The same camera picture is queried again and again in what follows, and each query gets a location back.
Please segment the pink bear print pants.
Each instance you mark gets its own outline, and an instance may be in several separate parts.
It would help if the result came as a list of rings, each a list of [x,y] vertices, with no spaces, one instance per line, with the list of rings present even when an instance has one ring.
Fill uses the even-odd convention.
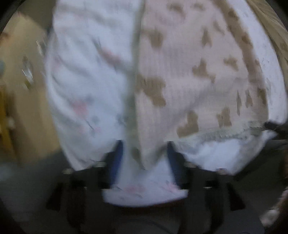
[[[136,111],[141,161],[244,138],[267,120],[264,75],[235,1],[146,1]]]

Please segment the cream yellow quilt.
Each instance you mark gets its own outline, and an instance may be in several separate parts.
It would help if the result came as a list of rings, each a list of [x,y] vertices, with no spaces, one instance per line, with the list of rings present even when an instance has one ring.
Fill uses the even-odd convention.
[[[274,44],[287,82],[287,29],[267,1],[247,0]]]

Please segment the white floral bed sheet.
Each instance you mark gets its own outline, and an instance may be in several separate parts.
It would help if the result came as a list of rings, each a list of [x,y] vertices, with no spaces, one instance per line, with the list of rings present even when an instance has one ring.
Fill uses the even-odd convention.
[[[167,144],[150,168],[141,161],[135,94],[145,2],[58,1],[45,58],[48,100],[67,160],[76,171],[86,169],[122,140],[118,182],[104,198],[128,207],[168,203],[186,195],[172,180]],[[274,44],[247,1],[235,2],[264,75],[266,121],[284,123],[287,82]],[[235,174],[273,137],[262,125],[244,138],[208,141],[187,152],[174,144],[206,170],[224,168]]]

